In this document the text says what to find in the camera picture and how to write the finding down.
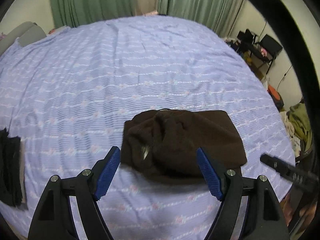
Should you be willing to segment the brown corduroy pants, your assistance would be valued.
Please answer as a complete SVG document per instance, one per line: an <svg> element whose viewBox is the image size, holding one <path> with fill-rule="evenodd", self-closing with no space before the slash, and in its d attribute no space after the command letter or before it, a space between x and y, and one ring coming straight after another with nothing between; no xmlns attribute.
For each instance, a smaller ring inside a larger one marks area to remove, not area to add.
<svg viewBox="0 0 320 240"><path fill-rule="evenodd" d="M247 163L242 139L225 111L161 109L137 114L124 124L121 162L161 183L203 178L196 151L236 172Z"/></svg>

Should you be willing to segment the black folded clothes stack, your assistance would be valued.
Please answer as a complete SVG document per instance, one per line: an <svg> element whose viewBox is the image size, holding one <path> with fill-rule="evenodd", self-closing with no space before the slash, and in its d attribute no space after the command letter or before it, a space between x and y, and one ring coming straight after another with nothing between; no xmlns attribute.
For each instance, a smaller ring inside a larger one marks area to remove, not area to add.
<svg viewBox="0 0 320 240"><path fill-rule="evenodd" d="M21 139L9 137L6 128L1 129L1 201L12 207L25 203Z"/></svg>

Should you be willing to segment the olive green clothes pile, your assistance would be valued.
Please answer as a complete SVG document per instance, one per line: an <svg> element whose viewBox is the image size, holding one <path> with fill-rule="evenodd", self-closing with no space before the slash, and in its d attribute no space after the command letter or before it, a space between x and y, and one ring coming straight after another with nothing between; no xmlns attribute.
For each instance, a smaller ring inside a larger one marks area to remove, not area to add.
<svg viewBox="0 0 320 240"><path fill-rule="evenodd" d="M309 150L312 144L312 129L309 116L304 103L290 107L287 116L295 129L295 135L303 142L302 152Z"/></svg>

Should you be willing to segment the orange round object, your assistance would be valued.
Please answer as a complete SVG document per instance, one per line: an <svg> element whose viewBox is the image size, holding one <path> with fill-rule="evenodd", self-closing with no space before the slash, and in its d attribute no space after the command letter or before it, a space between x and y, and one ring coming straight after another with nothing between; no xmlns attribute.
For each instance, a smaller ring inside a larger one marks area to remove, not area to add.
<svg viewBox="0 0 320 240"><path fill-rule="evenodd" d="M281 95L271 85L268 85L267 91L270 94L277 109L278 110L282 109L284 107L284 102L282 100Z"/></svg>

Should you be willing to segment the lavender striped bed sheet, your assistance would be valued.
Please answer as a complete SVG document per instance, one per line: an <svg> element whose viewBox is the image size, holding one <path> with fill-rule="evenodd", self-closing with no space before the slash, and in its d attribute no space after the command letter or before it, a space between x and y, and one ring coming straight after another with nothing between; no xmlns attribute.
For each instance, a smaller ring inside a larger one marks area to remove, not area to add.
<svg viewBox="0 0 320 240"><path fill-rule="evenodd" d="M279 199L291 184L263 165L262 153L293 163L271 97L245 61L193 21L140 16L62 31L1 56L1 128L20 137L26 207L1 214L27 236L52 175L78 175L120 146L124 122L151 109L223 110L244 143L242 174L267 176Z"/></svg>

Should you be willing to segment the black folding chair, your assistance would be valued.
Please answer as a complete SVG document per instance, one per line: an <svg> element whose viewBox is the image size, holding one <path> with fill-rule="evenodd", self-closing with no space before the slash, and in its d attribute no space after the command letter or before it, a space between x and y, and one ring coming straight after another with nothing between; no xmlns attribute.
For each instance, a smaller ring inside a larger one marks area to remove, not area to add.
<svg viewBox="0 0 320 240"><path fill-rule="evenodd" d="M249 29L246 29L245 32L239 31L236 38L239 41L238 52L243 55L248 53L249 57L252 57L252 55L256 57L261 62L257 69L267 65L266 73L269 72L276 57L283 50L282 45L270 35L266 34L258 41L258 35Z"/></svg>

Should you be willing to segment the grey pillow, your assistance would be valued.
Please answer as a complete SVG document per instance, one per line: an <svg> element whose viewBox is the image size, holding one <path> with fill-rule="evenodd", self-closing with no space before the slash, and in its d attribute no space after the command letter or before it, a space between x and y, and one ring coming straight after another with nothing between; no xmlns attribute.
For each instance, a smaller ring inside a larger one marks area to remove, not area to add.
<svg viewBox="0 0 320 240"><path fill-rule="evenodd" d="M25 47L47 37L43 29L34 22L24 22L13 29L8 35L1 39L2 56L5 51L17 40L19 45Z"/></svg>

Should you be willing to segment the green curtain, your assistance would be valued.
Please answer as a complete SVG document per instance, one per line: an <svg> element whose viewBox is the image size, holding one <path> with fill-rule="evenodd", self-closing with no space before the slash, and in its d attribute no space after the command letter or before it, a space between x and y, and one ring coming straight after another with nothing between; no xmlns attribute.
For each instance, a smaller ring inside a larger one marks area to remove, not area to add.
<svg viewBox="0 0 320 240"><path fill-rule="evenodd" d="M159 14L192 20L226 37L245 0L50 0L56 27Z"/></svg>

